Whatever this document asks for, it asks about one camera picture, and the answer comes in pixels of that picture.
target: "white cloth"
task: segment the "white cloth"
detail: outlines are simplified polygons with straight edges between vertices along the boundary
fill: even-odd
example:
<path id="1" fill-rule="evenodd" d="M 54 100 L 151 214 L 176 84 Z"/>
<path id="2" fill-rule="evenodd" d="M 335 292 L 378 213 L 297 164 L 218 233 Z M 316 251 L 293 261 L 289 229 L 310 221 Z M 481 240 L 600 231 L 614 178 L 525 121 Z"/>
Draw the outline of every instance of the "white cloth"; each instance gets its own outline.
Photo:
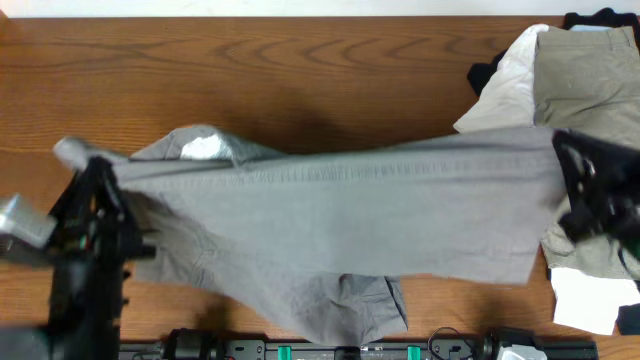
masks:
<path id="1" fill-rule="evenodd" d="M 478 102 L 453 124 L 454 129 L 466 133 L 534 126 L 533 61 L 538 33 L 546 31 L 549 31 L 549 25 L 533 25 L 513 42 Z"/>
<path id="2" fill-rule="evenodd" d="M 553 322 L 595 334 L 613 334 L 620 306 L 640 303 L 633 280 L 597 278 L 576 269 L 551 269 L 551 286 L 557 300 Z"/>

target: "belt loop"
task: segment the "belt loop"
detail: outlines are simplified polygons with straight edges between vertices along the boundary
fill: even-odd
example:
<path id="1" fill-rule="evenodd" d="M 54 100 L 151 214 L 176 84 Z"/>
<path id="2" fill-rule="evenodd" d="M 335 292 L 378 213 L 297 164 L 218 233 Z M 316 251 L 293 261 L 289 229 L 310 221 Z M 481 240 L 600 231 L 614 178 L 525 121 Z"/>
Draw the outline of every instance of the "belt loop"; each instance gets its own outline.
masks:
<path id="1" fill-rule="evenodd" d="M 633 46 L 632 44 L 636 43 L 636 39 L 633 37 L 633 29 L 625 26 L 622 28 L 622 32 L 624 33 L 624 37 L 627 39 L 627 45 Z"/>
<path id="2" fill-rule="evenodd" d="M 607 37 L 609 38 L 609 50 L 613 51 L 613 39 L 611 38 L 611 31 L 612 30 L 607 30 L 605 31 L 605 33 L 607 33 Z"/>

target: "folded clothing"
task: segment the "folded clothing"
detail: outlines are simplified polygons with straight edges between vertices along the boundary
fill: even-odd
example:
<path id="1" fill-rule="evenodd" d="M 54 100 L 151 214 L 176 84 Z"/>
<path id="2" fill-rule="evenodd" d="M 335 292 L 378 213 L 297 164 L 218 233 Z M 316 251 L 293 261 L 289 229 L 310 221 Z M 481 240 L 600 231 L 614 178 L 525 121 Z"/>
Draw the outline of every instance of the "folded clothing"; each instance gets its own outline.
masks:
<path id="1" fill-rule="evenodd" d="M 537 126 L 570 128 L 640 149 L 640 56 L 629 27 L 602 32 L 551 28 L 538 35 Z M 558 210 L 569 210 L 565 201 Z M 640 278 L 640 262 L 606 235 L 573 244 L 556 224 L 542 240 L 549 267 L 605 278 Z"/>

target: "silver metal part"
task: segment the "silver metal part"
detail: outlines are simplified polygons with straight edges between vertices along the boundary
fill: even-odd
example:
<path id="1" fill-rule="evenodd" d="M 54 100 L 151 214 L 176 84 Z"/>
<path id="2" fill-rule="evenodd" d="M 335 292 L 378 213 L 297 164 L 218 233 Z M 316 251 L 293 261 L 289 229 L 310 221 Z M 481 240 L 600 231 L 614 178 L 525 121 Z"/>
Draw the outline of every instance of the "silver metal part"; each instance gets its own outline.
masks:
<path id="1" fill-rule="evenodd" d="M 9 251 L 15 239 L 42 249 L 56 223 L 56 219 L 32 208 L 19 194 L 0 199 L 0 254 Z"/>

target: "wooden table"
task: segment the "wooden table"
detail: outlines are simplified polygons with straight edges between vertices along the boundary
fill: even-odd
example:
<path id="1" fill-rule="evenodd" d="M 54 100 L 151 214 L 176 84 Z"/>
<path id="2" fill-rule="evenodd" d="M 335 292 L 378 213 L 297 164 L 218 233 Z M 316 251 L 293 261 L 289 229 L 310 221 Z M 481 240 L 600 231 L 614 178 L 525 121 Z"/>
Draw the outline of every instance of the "wooden table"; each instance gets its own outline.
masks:
<path id="1" fill-rule="evenodd" d="M 359 150 L 453 133 L 476 101 L 466 73 L 529 25 L 557 17 L 12 20 L 0 34 L 0 195 L 46 210 L 70 179 L 51 154 L 65 135 L 132 153 L 170 130 L 212 124 L 293 153 Z M 409 332 L 522 327 L 595 338 L 606 359 L 640 339 L 552 323 L 540 257 L 525 287 L 406 277 Z M 0 265 L 0 321 L 42 322 L 50 273 Z M 128 281 L 123 339 L 179 327 L 295 334 L 231 299 Z"/>

